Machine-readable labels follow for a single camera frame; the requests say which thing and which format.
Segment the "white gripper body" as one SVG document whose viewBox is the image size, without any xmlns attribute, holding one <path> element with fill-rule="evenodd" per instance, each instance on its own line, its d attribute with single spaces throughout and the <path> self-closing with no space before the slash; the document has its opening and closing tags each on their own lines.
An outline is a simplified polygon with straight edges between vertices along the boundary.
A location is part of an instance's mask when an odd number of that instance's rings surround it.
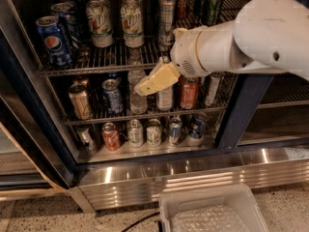
<svg viewBox="0 0 309 232">
<path fill-rule="evenodd" d="M 202 77 L 210 74 L 202 67 L 198 57 L 197 43 L 202 30 L 203 27 L 187 29 L 178 39 L 174 37 L 175 41 L 170 50 L 171 61 L 185 77 Z"/>
</svg>

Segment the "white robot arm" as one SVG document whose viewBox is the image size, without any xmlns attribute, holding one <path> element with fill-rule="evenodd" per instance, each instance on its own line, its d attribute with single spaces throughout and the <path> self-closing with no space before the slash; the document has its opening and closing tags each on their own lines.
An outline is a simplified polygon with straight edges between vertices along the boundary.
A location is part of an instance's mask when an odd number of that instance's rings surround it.
<svg viewBox="0 0 309 232">
<path fill-rule="evenodd" d="M 158 62 L 135 85 L 148 96 L 183 75 L 293 73 L 309 79 L 309 8 L 295 0 L 252 0 L 228 22 L 174 30 L 171 62 Z"/>
</svg>

